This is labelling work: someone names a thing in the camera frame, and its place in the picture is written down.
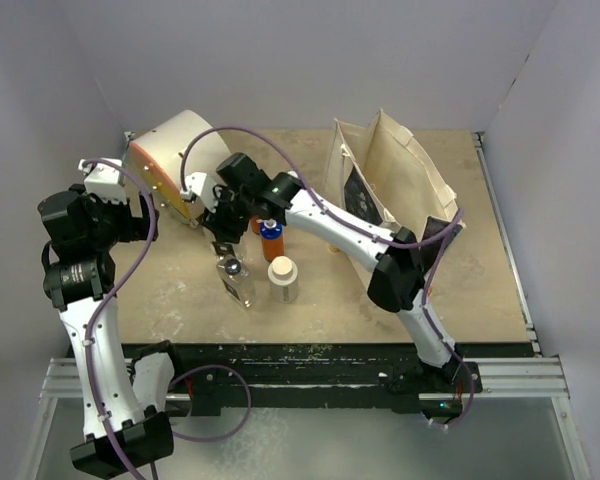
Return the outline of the white bottle wooden cap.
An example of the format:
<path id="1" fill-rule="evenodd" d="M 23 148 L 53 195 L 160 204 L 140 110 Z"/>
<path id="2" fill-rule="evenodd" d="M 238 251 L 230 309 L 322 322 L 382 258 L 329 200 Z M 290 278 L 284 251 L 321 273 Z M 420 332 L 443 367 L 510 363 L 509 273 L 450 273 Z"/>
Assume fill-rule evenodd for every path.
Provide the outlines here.
<path id="1" fill-rule="evenodd" d="M 276 257 L 268 267 L 272 297 L 281 303 L 291 303 L 298 296 L 298 267 L 286 256 Z"/>

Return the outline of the canvas tote bag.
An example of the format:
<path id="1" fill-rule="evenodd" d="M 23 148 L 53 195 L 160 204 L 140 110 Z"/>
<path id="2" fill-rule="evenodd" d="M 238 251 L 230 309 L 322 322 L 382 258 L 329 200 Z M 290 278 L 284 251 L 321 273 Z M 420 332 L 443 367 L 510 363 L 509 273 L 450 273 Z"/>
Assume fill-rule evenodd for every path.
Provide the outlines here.
<path id="1" fill-rule="evenodd" d="M 418 241 L 446 227 L 457 195 L 413 133 L 379 111 L 366 127 L 337 120 L 319 192 L 341 209 Z"/>

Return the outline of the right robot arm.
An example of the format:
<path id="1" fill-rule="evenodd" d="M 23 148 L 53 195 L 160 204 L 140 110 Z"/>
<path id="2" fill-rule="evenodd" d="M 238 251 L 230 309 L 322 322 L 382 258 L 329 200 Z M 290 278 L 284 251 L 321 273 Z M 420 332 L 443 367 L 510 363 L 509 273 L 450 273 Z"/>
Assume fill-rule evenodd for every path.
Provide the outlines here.
<path id="1" fill-rule="evenodd" d="M 213 176 L 186 176 L 183 193 L 201 200 L 200 221 L 218 242 L 239 242 L 257 217 L 300 229 L 342 250 L 370 273 L 368 298 L 398 316 L 415 344 L 426 383 L 447 391 L 459 381 L 461 354 L 428 299 L 434 271 L 458 232 L 457 219 L 418 240 L 405 227 L 392 231 L 321 199 L 294 173 L 269 177 L 244 153 L 229 156 Z"/>

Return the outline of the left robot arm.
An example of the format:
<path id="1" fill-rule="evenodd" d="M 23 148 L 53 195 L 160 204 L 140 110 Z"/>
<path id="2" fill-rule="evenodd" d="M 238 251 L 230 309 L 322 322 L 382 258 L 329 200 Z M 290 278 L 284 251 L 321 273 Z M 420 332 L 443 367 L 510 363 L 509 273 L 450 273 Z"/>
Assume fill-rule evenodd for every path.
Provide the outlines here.
<path id="1" fill-rule="evenodd" d="M 99 479 L 140 478 L 141 467 L 173 453 L 166 394 L 186 378 L 170 343 L 126 362 L 119 339 L 123 282 L 110 251 L 158 236 L 152 196 L 140 192 L 139 200 L 142 214 L 135 217 L 127 196 L 106 202 L 75 184 L 37 207 L 50 237 L 42 252 L 43 289 L 71 342 L 83 396 L 84 440 L 70 457 L 76 470 Z"/>

